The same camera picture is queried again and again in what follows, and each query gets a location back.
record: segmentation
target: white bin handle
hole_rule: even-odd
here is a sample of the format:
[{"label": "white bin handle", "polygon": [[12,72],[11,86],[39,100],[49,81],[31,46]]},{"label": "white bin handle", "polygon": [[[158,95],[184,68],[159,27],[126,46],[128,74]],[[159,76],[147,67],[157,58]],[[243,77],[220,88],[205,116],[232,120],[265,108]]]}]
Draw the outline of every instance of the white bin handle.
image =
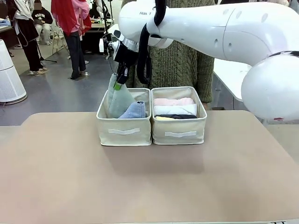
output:
[{"label": "white bin handle", "polygon": [[195,132],[185,132],[185,133],[165,132],[165,136],[171,136],[171,137],[175,137],[175,138],[195,136],[196,134],[197,134],[197,131],[195,131]]},{"label": "white bin handle", "polygon": [[131,130],[126,130],[126,131],[108,129],[108,133],[110,133],[110,134],[127,135],[127,134],[134,134],[136,132],[140,132],[140,128],[134,128],[134,129],[131,129]]}]

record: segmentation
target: beige fabric storage bin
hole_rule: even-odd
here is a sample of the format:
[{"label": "beige fabric storage bin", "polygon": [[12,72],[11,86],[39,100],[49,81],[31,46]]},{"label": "beige fabric storage bin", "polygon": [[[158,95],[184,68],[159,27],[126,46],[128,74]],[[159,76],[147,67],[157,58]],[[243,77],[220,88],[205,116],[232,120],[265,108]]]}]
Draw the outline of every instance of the beige fabric storage bin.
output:
[{"label": "beige fabric storage bin", "polygon": [[149,146],[151,140],[151,98],[150,90],[129,89],[135,101],[145,102],[146,118],[108,119],[108,91],[106,91],[97,112],[98,131],[104,146]]},{"label": "beige fabric storage bin", "polygon": [[[157,120],[154,99],[192,98],[197,104],[197,119]],[[206,110],[193,87],[166,87],[151,90],[152,136],[157,145],[202,144],[206,125]]]}]

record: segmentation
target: person wearing pink shirt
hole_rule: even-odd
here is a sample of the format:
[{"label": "person wearing pink shirt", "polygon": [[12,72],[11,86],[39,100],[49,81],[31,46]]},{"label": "person wearing pink shirt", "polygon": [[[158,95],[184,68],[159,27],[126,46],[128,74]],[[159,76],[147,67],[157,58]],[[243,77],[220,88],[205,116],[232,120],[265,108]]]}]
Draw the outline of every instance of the person wearing pink shirt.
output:
[{"label": "person wearing pink shirt", "polygon": [[80,26],[82,24],[80,20],[89,19],[89,6],[86,0],[52,0],[51,12],[64,32],[70,51],[73,69],[71,79],[88,75],[80,42],[80,35],[84,29]]}]

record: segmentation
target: green knit sweater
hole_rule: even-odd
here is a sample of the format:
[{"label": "green knit sweater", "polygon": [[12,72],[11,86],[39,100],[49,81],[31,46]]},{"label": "green knit sweater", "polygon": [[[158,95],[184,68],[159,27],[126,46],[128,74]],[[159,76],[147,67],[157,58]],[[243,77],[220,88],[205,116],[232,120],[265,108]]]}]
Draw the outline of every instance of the green knit sweater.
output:
[{"label": "green knit sweater", "polygon": [[[124,6],[134,0],[123,0]],[[214,5],[214,0],[166,0],[171,8]],[[152,79],[149,85],[139,82],[135,66],[129,71],[128,88],[193,86],[203,103],[212,101],[214,58],[174,41],[166,49],[150,48]]]}]

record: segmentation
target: pink shirt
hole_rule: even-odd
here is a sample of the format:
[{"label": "pink shirt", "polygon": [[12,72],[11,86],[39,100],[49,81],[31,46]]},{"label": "pink shirt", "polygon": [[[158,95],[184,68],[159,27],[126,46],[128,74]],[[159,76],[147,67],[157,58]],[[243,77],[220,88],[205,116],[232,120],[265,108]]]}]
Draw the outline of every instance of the pink shirt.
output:
[{"label": "pink shirt", "polygon": [[75,11],[75,16],[77,19],[77,24],[74,26],[74,28],[71,30],[71,32],[76,32],[80,28],[79,24],[79,15],[81,14],[82,19],[86,19],[89,13],[89,6],[86,1],[79,1],[79,0],[71,0],[73,3],[74,11]]}]

